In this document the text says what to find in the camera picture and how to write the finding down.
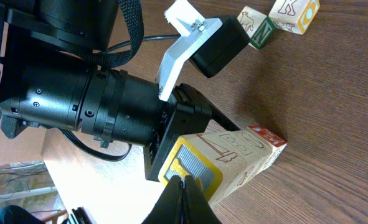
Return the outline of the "wooden block green side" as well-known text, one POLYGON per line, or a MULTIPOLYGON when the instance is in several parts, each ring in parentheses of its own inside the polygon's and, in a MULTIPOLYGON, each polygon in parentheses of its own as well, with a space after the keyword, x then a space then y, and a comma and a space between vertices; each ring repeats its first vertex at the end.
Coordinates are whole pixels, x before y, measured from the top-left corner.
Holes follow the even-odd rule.
POLYGON ((250 131, 258 140, 261 140, 261 142, 264 143, 266 148, 270 151, 269 156, 260 168, 260 172, 264 171, 275 162, 288 143, 263 126, 247 126, 247 130, 250 131))

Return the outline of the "wooden block blue edge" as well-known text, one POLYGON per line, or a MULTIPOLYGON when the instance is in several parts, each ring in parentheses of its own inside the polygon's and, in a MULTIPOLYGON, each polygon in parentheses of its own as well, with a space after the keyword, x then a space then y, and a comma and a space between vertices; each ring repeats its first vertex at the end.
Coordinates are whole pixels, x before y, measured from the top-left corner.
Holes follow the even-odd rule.
POLYGON ((218 137, 223 139, 229 148, 232 148, 237 154, 239 161, 234 159, 234 162, 240 165, 240 175, 236 186, 241 187, 247 183, 254 176, 252 175, 257 166, 256 162, 250 156, 253 152, 250 146, 240 138, 241 131, 226 131, 222 134, 218 134, 218 137))

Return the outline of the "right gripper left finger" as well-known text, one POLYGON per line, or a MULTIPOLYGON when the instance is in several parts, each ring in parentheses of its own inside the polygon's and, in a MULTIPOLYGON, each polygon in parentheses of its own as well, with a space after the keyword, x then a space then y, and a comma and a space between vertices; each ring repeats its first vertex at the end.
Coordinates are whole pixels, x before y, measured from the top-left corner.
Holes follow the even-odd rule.
POLYGON ((155 203, 143 224, 178 224, 182 222, 182 179, 175 175, 155 203))

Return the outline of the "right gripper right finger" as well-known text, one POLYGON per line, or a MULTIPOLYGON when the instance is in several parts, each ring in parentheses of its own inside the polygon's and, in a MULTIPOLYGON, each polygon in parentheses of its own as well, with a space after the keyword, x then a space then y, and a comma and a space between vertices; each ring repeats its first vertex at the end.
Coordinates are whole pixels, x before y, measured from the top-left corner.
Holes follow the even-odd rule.
POLYGON ((182 222, 185 224, 221 224, 193 176, 184 178, 182 222))

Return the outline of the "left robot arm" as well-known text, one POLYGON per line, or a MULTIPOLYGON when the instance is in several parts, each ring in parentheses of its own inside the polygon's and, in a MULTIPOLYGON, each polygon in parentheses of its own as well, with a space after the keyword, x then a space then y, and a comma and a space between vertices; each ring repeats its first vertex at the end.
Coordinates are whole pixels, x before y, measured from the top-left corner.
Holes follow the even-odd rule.
POLYGON ((206 19, 187 1, 174 2, 165 16, 177 34, 149 82, 122 70, 146 40, 139 1, 0 1, 5 136, 57 128, 82 151, 112 162, 121 157, 89 148, 75 132, 103 148, 140 145, 145 177, 155 181, 179 136, 205 131, 210 120, 237 130, 202 93, 176 80, 186 61, 215 76, 249 43, 247 33, 235 16, 206 19))

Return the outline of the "small wooden block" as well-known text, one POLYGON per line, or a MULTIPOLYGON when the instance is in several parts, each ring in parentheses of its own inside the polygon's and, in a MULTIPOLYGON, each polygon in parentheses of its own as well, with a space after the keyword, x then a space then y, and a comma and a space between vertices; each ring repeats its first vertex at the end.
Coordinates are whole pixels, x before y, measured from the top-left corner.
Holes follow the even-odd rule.
POLYGON ((230 131, 188 134, 178 137, 158 174, 167 185, 175 175, 191 176, 210 206, 215 206, 233 190, 233 182, 244 169, 245 160, 230 140, 230 131))

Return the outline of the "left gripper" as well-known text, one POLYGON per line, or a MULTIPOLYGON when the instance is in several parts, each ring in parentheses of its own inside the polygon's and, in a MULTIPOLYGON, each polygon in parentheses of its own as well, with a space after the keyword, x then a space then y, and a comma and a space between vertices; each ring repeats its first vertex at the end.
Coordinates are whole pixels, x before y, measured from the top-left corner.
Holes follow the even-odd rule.
POLYGON ((176 86, 156 120, 150 143, 143 149, 145 179, 157 182, 159 171, 178 137, 203 133, 211 120, 227 131, 239 130, 200 91, 185 83, 176 86))

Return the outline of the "plain wooden block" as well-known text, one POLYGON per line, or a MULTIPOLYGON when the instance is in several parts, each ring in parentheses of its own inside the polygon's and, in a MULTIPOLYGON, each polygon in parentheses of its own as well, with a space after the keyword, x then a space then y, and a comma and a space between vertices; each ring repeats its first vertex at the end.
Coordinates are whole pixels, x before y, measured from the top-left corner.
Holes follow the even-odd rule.
POLYGON ((267 168, 273 154, 273 144, 265 138, 265 135, 265 130, 259 126, 247 126, 239 134, 253 152, 250 156, 257 164, 253 176, 267 168))

